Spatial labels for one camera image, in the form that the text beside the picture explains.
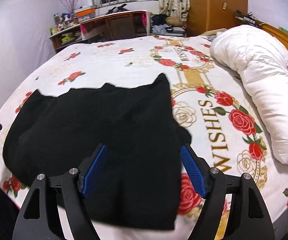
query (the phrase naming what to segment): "wooden shelf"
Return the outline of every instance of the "wooden shelf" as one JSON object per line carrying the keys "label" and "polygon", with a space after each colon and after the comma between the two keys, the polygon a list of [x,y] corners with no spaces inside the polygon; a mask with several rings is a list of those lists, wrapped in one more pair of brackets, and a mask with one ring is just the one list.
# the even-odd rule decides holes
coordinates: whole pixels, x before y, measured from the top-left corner
{"label": "wooden shelf", "polygon": [[60,32],[58,32],[58,33],[53,34],[53,35],[50,36],[49,38],[53,38],[53,37],[55,37],[55,36],[57,36],[57,35],[60,35],[61,33],[65,33],[66,31],[72,30],[72,29],[74,29],[74,28],[76,28],[76,27],[79,27],[79,26],[80,26],[80,24],[77,24],[77,25],[74,25],[74,26],[72,26],[72,27],[66,28],[65,30],[62,30],[62,31],[60,31]]}
{"label": "wooden shelf", "polygon": [[79,42],[81,42],[81,41],[82,41],[82,40],[68,42],[68,43],[66,43],[66,44],[64,44],[64,45],[62,45],[62,46],[56,48],[55,50],[65,48],[65,47],[67,47],[67,46],[69,46],[69,45],[76,44],[76,43],[79,43]]}

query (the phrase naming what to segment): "pile of clothes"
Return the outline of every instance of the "pile of clothes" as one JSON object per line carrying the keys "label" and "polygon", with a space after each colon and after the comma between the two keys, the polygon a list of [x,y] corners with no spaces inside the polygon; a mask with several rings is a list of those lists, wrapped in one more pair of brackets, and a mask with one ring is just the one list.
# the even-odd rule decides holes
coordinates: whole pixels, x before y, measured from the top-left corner
{"label": "pile of clothes", "polygon": [[158,14],[151,17],[151,32],[154,35],[163,36],[169,33],[178,36],[178,34],[185,33],[183,26],[180,20],[168,17],[166,14]]}

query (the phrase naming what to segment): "bed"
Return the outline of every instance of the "bed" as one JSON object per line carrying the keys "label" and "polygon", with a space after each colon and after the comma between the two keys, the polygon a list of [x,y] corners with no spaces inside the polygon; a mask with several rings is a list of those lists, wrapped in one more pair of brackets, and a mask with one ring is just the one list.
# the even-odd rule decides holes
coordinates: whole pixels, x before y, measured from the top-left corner
{"label": "bed", "polygon": [[[44,95],[59,96],[70,88],[99,88],[106,82],[132,88],[150,84],[158,74],[165,73],[171,86],[173,116],[191,133],[192,148],[210,166],[226,174],[252,175],[272,222],[277,221],[274,228],[280,239],[288,230],[288,220],[279,220],[288,210],[288,165],[273,158],[270,136],[239,75],[210,57],[210,45],[204,36],[148,36],[74,44],[56,54],[30,74],[0,110],[0,187],[19,207],[22,205],[28,187],[4,165],[2,151],[12,122],[33,91],[39,89]],[[236,118],[254,124],[256,133],[248,136],[249,127],[233,125]],[[185,179],[183,168],[182,184]],[[184,240],[199,217],[203,200],[194,195],[184,201],[174,231],[119,228],[97,222],[94,226],[101,239]],[[227,195],[216,239],[224,235],[229,209]],[[65,238],[73,239],[64,209],[59,208],[59,213]]]}

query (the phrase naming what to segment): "blue gripper pad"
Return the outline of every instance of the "blue gripper pad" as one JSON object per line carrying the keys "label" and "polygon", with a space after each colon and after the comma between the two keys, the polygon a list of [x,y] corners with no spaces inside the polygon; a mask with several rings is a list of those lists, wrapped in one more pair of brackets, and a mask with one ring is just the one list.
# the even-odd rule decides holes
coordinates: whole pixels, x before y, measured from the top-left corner
{"label": "blue gripper pad", "polygon": [[181,161],[185,167],[189,179],[191,180],[195,192],[199,194],[202,198],[205,198],[207,195],[207,191],[205,188],[204,176],[198,169],[193,157],[189,153],[186,146],[181,147],[180,153]]}
{"label": "blue gripper pad", "polygon": [[96,182],[102,172],[107,159],[107,148],[105,145],[99,150],[92,165],[89,167],[86,175],[84,176],[83,188],[81,194],[83,198],[91,194],[95,189]]}

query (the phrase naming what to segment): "black fabric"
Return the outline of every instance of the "black fabric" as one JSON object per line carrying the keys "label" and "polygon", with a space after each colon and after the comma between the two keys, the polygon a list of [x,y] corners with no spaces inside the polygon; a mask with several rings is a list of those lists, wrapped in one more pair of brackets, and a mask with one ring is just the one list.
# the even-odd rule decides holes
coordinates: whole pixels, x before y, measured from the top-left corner
{"label": "black fabric", "polygon": [[57,98],[36,90],[7,135],[7,168],[31,185],[40,173],[62,175],[99,143],[106,165],[84,204],[90,218],[114,225],[174,229],[180,203],[180,147],[190,134],[172,116],[169,83],[133,89],[105,84]]}
{"label": "black fabric", "polygon": [[158,14],[152,16],[152,24],[151,25],[163,25],[166,23],[166,18],[168,16],[166,14]]}
{"label": "black fabric", "polygon": [[0,189],[0,234],[11,240],[19,210],[13,201]]}

